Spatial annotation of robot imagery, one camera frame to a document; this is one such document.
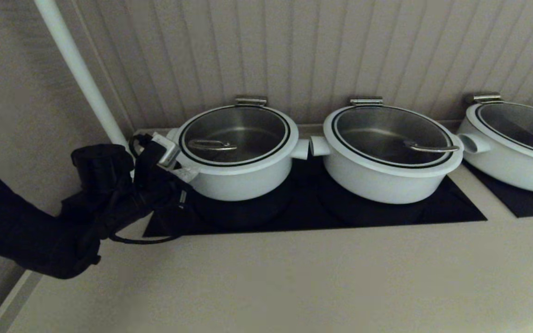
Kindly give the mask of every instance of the pot lid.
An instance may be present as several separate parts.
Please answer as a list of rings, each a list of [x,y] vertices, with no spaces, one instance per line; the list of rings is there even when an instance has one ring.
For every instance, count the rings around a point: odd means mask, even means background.
[[[533,107],[488,103],[476,109],[476,116],[501,137],[533,150]]]
[[[201,114],[181,132],[182,152],[201,164],[220,167],[268,158],[288,141],[290,126],[263,105],[239,103]]]
[[[339,112],[333,120],[333,130],[354,153],[398,167],[432,167],[459,149],[433,120],[381,104],[357,105]]]

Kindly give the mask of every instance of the countertop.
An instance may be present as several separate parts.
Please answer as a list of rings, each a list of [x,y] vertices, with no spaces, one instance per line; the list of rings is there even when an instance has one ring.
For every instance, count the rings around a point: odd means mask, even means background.
[[[450,177],[488,221],[104,241],[77,278],[27,272],[0,332],[533,332],[533,217]]]

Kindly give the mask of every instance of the stainless steel lid handle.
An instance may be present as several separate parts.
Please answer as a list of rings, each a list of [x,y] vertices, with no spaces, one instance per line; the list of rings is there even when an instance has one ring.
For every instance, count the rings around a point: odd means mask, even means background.
[[[426,152],[426,153],[448,153],[455,152],[459,150],[458,146],[448,146],[448,147],[424,147],[419,146],[415,141],[405,140],[404,145],[409,149],[416,150],[417,152]]]
[[[228,150],[237,149],[236,145],[232,145],[228,141],[203,140],[203,139],[190,140],[187,146],[189,148],[198,149],[198,150],[213,150],[213,151],[218,151],[218,152],[224,152]]]
[[[477,92],[465,95],[464,102],[467,104],[503,103],[503,99],[501,99],[499,92]]]
[[[384,105],[384,99],[381,96],[357,97],[356,99],[349,99],[349,103],[355,107],[369,106],[369,105]]]

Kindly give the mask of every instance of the pot side handle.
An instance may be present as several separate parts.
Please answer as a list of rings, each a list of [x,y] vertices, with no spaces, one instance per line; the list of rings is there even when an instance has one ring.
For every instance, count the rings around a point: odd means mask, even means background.
[[[290,156],[299,160],[307,160],[307,153],[309,152],[309,149],[310,141],[307,139],[299,139]]]
[[[330,154],[330,146],[323,136],[313,136],[310,138],[311,156],[324,156]]]
[[[175,129],[169,130],[168,133],[166,134],[167,139],[169,139],[170,141],[176,142],[176,133],[178,132],[178,130],[179,130],[178,127],[176,127]]]
[[[197,168],[182,167],[180,169],[170,170],[169,172],[188,184],[199,175],[200,170]]]
[[[460,133],[457,137],[462,142],[464,151],[467,153],[479,154],[490,150],[490,145],[478,135]]]

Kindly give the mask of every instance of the white pipe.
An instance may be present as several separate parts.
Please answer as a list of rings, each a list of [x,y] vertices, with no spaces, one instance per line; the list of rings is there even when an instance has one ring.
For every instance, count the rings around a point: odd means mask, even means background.
[[[78,85],[80,85],[83,95],[85,95],[89,105],[92,107],[106,135],[108,135],[112,143],[123,145],[129,151],[127,141],[116,119],[112,116],[104,97],[102,97],[100,90],[93,81],[92,75],[87,69],[80,51],[61,16],[57,3],[55,3],[55,0],[34,0],[34,4],[38,7],[38,11],[40,11],[40,15],[43,17],[44,23],[46,23],[50,34],[53,36],[59,51],[61,51],[63,59],[65,59]]]

